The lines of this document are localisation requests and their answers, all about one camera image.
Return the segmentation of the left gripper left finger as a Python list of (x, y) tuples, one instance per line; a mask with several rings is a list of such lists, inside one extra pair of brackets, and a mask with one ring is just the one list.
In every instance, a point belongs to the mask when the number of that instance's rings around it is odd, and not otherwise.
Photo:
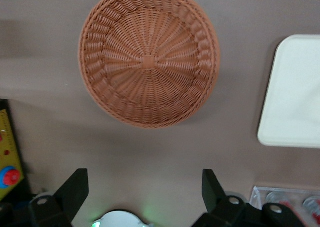
[(71, 227), (89, 195), (86, 168), (77, 169), (54, 193), (43, 193), (28, 205), (33, 227)]

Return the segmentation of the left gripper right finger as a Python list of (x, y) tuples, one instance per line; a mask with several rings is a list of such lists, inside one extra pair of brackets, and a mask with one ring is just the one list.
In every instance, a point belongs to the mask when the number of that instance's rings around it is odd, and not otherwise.
[(202, 171), (202, 198), (207, 212), (193, 227), (242, 227), (246, 203), (237, 196), (227, 195), (211, 169)]

